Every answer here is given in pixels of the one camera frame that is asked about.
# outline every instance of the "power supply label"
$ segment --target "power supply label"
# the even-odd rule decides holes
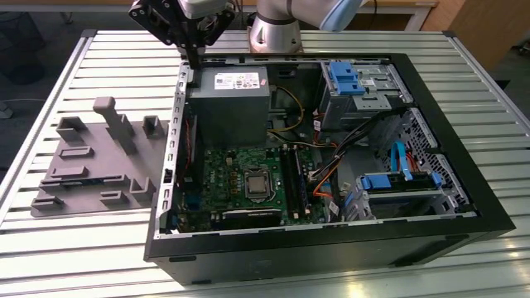
[[[218,73],[215,75],[215,90],[259,89],[258,73]]]

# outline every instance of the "blue plastic clip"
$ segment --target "blue plastic clip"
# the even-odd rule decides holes
[[[361,184],[364,185],[365,190],[373,188],[373,184],[370,183],[370,180],[368,177],[362,177]]]
[[[374,189],[392,188],[389,175],[370,175],[368,178]]]
[[[432,179],[433,179],[434,185],[437,185],[437,187],[441,187],[444,184],[444,181],[442,181],[442,177],[440,176],[440,174],[437,172],[432,173]]]
[[[330,76],[337,83],[340,95],[364,95],[366,90],[361,85],[357,70],[350,62],[330,62]]]
[[[390,170],[393,172],[402,171],[405,175],[405,180],[413,180],[412,171],[409,169],[408,163],[408,152],[405,151],[405,144],[401,141],[396,141],[392,150],[390,150]]]
[[[345,207],[350,205],[353,199],[354,199],[354,192],[350,192],[349,197],[346,198]]]

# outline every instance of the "aluminum table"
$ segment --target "aluminum table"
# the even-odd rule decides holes
[[[461,42],[437,32],[309,31],[302,39],[306,52],[410,55],[517,230],[422,266],[182,287],[143,261],[147,209],[32,218],[60,117],[103,122],[97,96],[114,96],[131,121],[171,117],[175,48],[145,31],[87,31],[0,187],[0,296],[530,296],[530,124]],[[249,52],[246,33],[227,32],[209,51]]]

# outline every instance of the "wooden cabinet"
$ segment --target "wooden cabinet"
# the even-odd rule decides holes
[[[530,29],[529,0],[440,0],[422,30],[456,32],[473,56],[493,70]]]

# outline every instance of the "floor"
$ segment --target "floor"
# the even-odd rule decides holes
[[[126,14],[77,13],[71,25],[63,23],[59,13],[34,13],[32,17],[47,40],[47,47],[39,52],[47,74],[39,82],[28,86],[12,85],[0,75],[0,90],[3,91],[0,101],[47,99],[85,29],[141,29]],[[496,79],[512,80],[506,93],[525,115],[530,117],[530,56],[520,56],[516,50],[512,51],[492,75]],[[0,181],[43,105],[39,101],[10,101],[7,104],[15,116],[8,120],[0,120],[0,138],[3,140],[0,142]]]

